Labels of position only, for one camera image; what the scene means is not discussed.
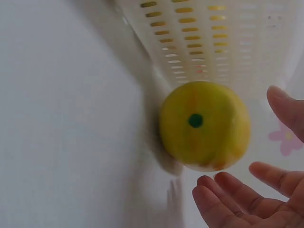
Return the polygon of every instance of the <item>palm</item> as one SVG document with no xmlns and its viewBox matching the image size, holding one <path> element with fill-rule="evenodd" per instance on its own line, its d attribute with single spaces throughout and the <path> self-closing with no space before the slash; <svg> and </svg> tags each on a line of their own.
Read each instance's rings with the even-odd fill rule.
<svg viewBox="0 0 304 228">
<path fill-rule="evenodd" d="M 268 90 L 267 98 L 281 122 L 304 142 L 304 101 L 294 100 L 275 87 Z M 202 176 L 193 197 L 209 227 L 304 227 L 304 172 L 288 172 L 261 162 L 249 169 L 289 201 L 266 199 L 226 172 L 217 174 L 214 180 Z"/>
</svg>

